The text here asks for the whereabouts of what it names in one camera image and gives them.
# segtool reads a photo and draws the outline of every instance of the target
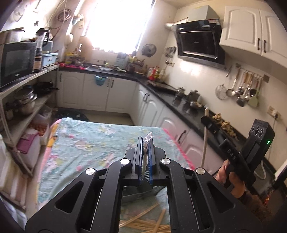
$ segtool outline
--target human hand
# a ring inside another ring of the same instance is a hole
[[[215,179],[221,184],[224,184],[226,182],[227,179],[226,169],[229,164],[230,164],[229,161],[225,160],[221,168],[219,169],[218,173],[216,174]],[[245,192],[244,181],[240,180],[240,178],[236,175],[235,172],[231,172],[228,178],[234,186],[234,188],[231,191],[231,194],[236,198],[240,198]]]

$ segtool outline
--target blue container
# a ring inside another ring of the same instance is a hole
[[[98,86],[102,86],[105,83],[107,78],[108,77],[101,77],[101,76],[95,75],[96,84]]]
[[[53,65],[59,53],[47,53],[42,55],[42,67]]]

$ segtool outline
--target microwave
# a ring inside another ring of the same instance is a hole
[[[219,45],[222,30],[218,19],[176,24],[172,29],[179,58],[225,69],[225,52]]]
[[[37,43],[0,45],[0,88],[33,73]]]

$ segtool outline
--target floor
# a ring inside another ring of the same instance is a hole
[[[127,114],[110,114],[110,113],[91,113],[85,112],[86,117],[91,122],[96,123],[106,123],[106,124],[115,124],[115,125],[134,125],[131,118]],[[45,146],[41,147],[40,155],[37,161],[37,164],[34,168],[34,176],[29,180],[27,194],[26,194],[26,216],[29,219],[32,215],[37,212],[37,181],[40,173],[40,167],[45,152]]]

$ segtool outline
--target white cabinet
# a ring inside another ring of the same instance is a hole
[[[203,150],[203,139],[192,129],[189,130],[186,138],[181,144],[182,150],[185,152],[188,160],[195,168],[200,167]],[[203,168],[210,174],[216,172],[223,164],[223,159],[207,145],[205,162]]]
[[[164,107],[157,123],[153,126],[166,129],[169,135],[181,144],[189,132],[189,127],[179,119],[168,107]]]
[[[82,95],[82,109],[105,111],[111,78],[107,78],[102,86],[98,86],[95,75],[85,74]]]
[[[261,43],[262,31],[259,9],[225,7],[220,45],[261,54]]]
[[[128,113],[135,86],[133,81],[112,78],[106,111]]]
[[[262,56],[287,67],[287,32],[274,13],[260,10],[262,22]]]
[[[232,58],[287,84],[287,32],[279,18],[258,8],[226,6],[220,46]]]
[[[144,100],[147,94],[148,94],[147,89],[145,89],[142,85],[137,84],[135,92],[133,94],[129,111],[133,123],[137,126],[139,126],[141,123],[140,120],[142,118],[143,110],[145,107]]]
[[[140,120],[141,126],[152,126],[158,121],[158,118],[164,108],[163,103],[151,93],[146,95],[144,99],[145,105],[143,109],[142,119]]]
[[[57,78],[57,105],[65,108],[82,108],[84,73],[59,72]]]

